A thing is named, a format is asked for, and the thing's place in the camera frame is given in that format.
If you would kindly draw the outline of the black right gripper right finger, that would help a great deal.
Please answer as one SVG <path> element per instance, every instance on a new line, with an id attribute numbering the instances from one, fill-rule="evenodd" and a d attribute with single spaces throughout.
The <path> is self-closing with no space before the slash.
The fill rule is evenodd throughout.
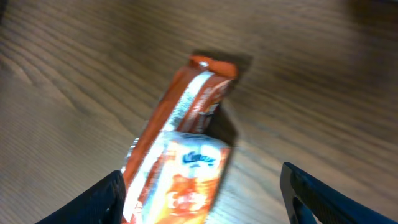
<path id="1" fill-rule="evenodd" d="M 283 163 L 280 189 L 291 223 L 397 224 L 289 162 Z"/>

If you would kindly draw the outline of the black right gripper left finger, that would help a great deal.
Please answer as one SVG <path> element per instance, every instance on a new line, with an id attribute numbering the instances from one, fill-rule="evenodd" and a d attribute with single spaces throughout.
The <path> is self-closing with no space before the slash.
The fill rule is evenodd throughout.
<path id="1" fill-rule="evenodd" d="M 126 188 L 115 170 L 37 224 L 120 224 Z"/>

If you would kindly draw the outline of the small orange snack packet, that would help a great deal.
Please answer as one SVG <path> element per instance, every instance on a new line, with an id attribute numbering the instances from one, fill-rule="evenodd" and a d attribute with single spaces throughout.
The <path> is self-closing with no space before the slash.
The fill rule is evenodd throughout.
<path id="1" fill-rule="evenodd" d="M 230 151 L 223 141 L 204 134 L 166 132 L 153 184 L 131 222 L 203 224 Z"/>

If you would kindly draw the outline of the long orange snack bar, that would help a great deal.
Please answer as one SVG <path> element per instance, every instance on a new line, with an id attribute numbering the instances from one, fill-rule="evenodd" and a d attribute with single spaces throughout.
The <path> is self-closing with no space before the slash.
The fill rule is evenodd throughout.
<path id="1" fill-rule="evenodd" d="M 192 55 L 174 76 L 141 135 L 135 138 L 122 166 L 126 184 L 123 223 L 132 223 L 136 205 L 145 198 L 157 173 L 165 133 L 205 134 L 230 84 L 235 64 Z"/>

